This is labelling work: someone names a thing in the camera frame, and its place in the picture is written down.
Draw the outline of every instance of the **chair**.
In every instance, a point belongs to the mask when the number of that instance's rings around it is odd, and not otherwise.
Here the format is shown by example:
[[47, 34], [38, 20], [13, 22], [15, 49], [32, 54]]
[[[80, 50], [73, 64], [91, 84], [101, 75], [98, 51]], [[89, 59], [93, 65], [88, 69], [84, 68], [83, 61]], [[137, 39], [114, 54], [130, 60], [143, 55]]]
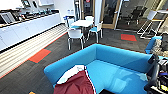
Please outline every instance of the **chair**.
[[83, 33], [81, 33], [81, 29], [68, 29], [68, 35], [69, 35], [69, 38], [68, 38], [68, 45], [69, 45], [69, 50], [71, 49], [70, 47], [70, 39], [80, 39], [81, 40], [81, 46], [82, 46], [82, 49], [83, 49], [83, 41], [82, 41], [82, 37], [83, 37], [83, 40], [84, 40], [84, 43], [85, 43], [85, 37], [83, 36]]
[[97, 25], [97, 27], [93, 27], [93, 28], [91, 28], [91, 29], [89, 30], [87, 40], [89, 40], [89, 34], [90, 34], [90, 32], [96, 33], [97, 43], [98, 43], [98, 32], [99, 32], [99, 31], [101, 31], [101, 38], [103, 38], [103, 34], [102, 34], [102, 24], [103, 24], [103, 21], [101, 21], [101, 23], [99, 23], [99, 24]]
[[[137, 34], [141, 34], [140, 38], [151, 39], [151, 38], [144, 37], [144, 34], [146, 33], [146, 31], [148, 30], [149, 27], [151, 27], [151, 29], [148, 32], [148, 36], [150, 34], [150, 31], [153, 31], [155, 33], [154, 36], [156, 36], [160, 25], [164, 21], [164, 20], [160, 20], [160, 19], [153, 19], [155, 17], [156, 13], [157, 13], [157, 11], [152, 11], [152, 10], [149, 12], [146, 22], [142, 25], [142, 27], [137, 32]], [[148, 21], [150, 21], [150, 23], [148, 24], [148, 26], [145, 29], [143, 29], [143, 27], [147, 24]], [[153, 30], [153, 28], [152, 28], [153, 22], [160, 22], [155, 30]]]
[[94, 17], [92, 17], [92, 16], [86, 16], [86, 17], [85, 17], [85, 20], [94, 21]]
[[139, 17], [142, 17], [146, 10], [147, 10], [147, 8], [144, 7], [144, 8], [142, 9], [141, 14], [139, 15]]
[[71, 29], [79, 29], [80, 26], [72, 26], [71, 24], [74, 23], [74, 19], [68, 19], [68, 27]]
[[141, 13], [141, 10], [134, 9], [133, 12], [131, 13], [132, 16], [129, 18], [129, 21], [127, 21], [128, 25], [131, 21], [136, 21], [136, 24], [138, 24], [140, 13]]

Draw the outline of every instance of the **white cabinet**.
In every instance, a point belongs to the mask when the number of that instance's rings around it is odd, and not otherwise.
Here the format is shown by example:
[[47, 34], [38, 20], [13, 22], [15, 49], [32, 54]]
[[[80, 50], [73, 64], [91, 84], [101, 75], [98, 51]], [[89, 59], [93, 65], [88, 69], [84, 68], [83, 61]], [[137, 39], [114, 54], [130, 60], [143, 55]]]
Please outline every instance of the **white cabinet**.
[[53, 0], [38, 0], [38, 2], [39, 2], [39, 6], [54, 4]]
[[13, 28], [14, 32], [19, 37], [19, 41], [25, 40], [30, 37], [28, 27], [25, 26], [25, 23], [19, 23], [11, 27]]
[[55, 14], [55, 20], [56, 20], [56, 23], [55, 23], [56, 25], [61, 23], [61, 18], [60, 18], [60, 14], [59, 13]]
[[4, 41], [2, 40], [2, 37], [0, 36], [0, 50], [3, 50], [7, 48], [7, 45], [5, 45]]
[[25, 26], [28, 28], [28, 31], [30, 32], [30, 36], [33, 36], [39, 33], [39, 29], [37, 28], [35, 21], [36, 20], [30, 20], [25, 22]]
[[44, 25], [44, 17], [35, 19], [35, 24], [38, 28], [38, 33], [41, 33], [46, 30], [46, 26]]
[[46, 29], [49, 29], [52, 27], [52, 15], [46, 16], [43, 18], [44, 19], [44, 25]]
[[0, 50], [41, 33], [61, 22], [59, 13], [0, 28]]
[[1, 40], [9, 47], [19, 42], [19, 38], [10, 26], [0, 28], [3, 33], [0, 34]]

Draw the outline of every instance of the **red carpet tile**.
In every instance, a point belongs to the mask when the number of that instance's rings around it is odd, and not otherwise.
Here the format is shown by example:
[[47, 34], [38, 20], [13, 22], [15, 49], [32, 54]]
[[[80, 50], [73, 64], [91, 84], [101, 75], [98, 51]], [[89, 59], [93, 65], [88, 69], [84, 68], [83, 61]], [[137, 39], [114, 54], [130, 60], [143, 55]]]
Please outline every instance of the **red carpet tile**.
[[137, 41], [134, 35], [121, 34], [122, 40]]
[[28, 60], [33, 61], [35, 63], [38, 63], [39, 61], [41, 61], [45, 56], [47, 56], [51, 51], [46, 50], [46, 49], [42, 49], [40, 50], [38, 53], [36, 53], [34, 56], [32, 56], [31, 58], [29, 58]]

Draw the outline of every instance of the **glass door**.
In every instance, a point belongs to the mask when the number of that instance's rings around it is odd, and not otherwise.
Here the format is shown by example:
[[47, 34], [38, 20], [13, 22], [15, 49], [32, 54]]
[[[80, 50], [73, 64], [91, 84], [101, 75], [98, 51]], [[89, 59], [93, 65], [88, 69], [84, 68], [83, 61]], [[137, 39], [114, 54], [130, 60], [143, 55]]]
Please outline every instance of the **glass door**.
[[122, 0], [102, 0], [101, 18], [103, 28], [115, 29]]
[[94, 17], [95, 0], [80, 0], [81, 19], [85, 19], [85, 16]]

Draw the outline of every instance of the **dark fabric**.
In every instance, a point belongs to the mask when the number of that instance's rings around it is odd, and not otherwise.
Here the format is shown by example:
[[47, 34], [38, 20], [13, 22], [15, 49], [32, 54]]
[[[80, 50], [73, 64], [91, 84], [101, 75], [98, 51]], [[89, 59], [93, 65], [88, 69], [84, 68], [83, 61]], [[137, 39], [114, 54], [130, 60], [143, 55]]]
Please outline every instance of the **dark fabric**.
[[162, 48], [162, 51], [168, 51], [168, 42], [167, 41], [162, 41], [162, 44], [160, 45]]
[[162, 35], [162, 44], [160, 45], [162, 51], [168, 51], [168, 34], [164, 33]]
[[54, 94], [94, 94], [94, 90], [84, 70], [69, 78], [67, 82], [56, 84]]

